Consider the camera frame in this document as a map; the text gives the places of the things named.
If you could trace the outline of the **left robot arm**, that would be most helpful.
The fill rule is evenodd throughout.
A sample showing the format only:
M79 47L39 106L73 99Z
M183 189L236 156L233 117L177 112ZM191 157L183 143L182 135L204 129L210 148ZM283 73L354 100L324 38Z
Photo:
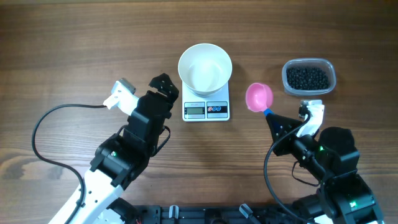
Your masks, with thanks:
M127 114L127 124L98 146L83 183L51 223L127 223L131 220L114 212L111 204L162 149L159 137L167 129L164 122L171 117L170 110L179 95L166 73L154 77L149 85L156 91L137 97L134 86L126 79L114 84L111 96L103 104L109 110L119 108Z

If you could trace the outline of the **pink scoop blue handle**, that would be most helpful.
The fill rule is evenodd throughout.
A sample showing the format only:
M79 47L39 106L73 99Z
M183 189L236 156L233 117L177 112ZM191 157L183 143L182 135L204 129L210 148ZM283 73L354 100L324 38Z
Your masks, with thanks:
M264 116L273 114L271 110L273 101L274 94L271 88L266 84L253 83L246 90L246 106L255 113L263 112Z

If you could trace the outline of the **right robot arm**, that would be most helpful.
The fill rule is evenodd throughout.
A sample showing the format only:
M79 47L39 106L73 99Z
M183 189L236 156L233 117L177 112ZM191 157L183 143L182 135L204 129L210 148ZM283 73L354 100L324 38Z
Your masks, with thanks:
M283 211L301 223L314 223L326 215L333 223L382 223L384 216L372 190L358 174L359 151L349 129L329 127L299 136L309 120L299 121L276 114L266 115L273 143L266 154L291 154L296 163L317 179L317 191L288 207L276 196L266 180L274 200Z

